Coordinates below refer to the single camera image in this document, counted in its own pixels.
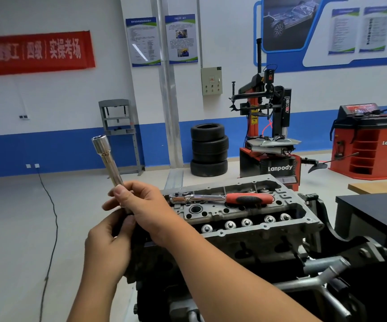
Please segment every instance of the red wrench handle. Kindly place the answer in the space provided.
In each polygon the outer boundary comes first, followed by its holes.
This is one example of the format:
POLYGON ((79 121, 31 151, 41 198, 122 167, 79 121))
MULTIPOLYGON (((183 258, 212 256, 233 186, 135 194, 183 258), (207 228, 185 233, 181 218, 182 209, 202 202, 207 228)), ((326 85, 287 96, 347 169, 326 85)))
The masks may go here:
POLYGON ((228 193, 226 202, 230 204, 272 204, 274 197, 268 193, 228 193))

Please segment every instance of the red banner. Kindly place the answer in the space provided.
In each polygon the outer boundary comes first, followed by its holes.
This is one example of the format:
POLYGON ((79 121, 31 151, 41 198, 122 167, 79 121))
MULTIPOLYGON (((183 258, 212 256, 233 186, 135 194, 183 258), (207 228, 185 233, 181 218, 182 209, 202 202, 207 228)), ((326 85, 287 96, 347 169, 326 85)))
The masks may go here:
POLYGON ((94 67, 89 31, 0 37, 0 75, 94 67))

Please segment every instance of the person's left hand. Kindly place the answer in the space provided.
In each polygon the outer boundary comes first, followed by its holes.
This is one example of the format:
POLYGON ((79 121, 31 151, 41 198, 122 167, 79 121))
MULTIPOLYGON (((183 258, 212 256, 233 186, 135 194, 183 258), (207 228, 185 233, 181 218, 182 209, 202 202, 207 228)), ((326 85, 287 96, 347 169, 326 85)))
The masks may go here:
POLYGON ((89 231, 85 241, 82 284, 105 291, 114 291, 131 258, 131 236, 136 224, 127 216, 119 235, 111 236, 113 226, 125 215, 116 210, 89 231))

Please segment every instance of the floor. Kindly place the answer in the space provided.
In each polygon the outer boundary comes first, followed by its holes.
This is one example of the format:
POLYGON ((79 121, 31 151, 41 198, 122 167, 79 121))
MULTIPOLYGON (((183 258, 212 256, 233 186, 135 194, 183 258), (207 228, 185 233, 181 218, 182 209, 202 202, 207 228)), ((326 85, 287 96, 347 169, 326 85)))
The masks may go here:
MULTIPOLYGON (((309 156, 330 159, 330 154, 309 156)), ((351 178, 321 169, 307 174, 303 165, 302 193, 318 193, 334 216, 335 196, 350 195, 351 178)), ((164 188, 168 170, 148 171, 142 176, 123 176, 164 188)), ((184 172, 184 185, 207 183, 239 176, 239 162, 229 162, 228 173, 215 178, 184 172)), ((64 321, 79 285, 83 245, 91 227, 106 213, 100 208, 111 182, 105 172, 44 174, 58 214, 59 239, 47 287, 43 322, 64 321)), ((40 298, 55 238, 51 203, 37 175, 0 178, 0 322, 38 321, 40 298)), ((111 321, 124 320, 132 285, 121 281, 113 303, 111 321)), ((132 305, 128 315, 131 316, 132 305)))

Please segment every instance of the wooden table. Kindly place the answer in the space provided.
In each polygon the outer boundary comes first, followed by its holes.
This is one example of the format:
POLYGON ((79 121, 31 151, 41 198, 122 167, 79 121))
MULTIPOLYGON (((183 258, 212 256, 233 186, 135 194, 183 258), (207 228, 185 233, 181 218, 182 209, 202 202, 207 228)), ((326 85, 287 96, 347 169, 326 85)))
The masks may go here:
POLYGON ((360 195, 368 195, 372 193, 387 193, 387 182, 349 184, 348 189, 360 195))

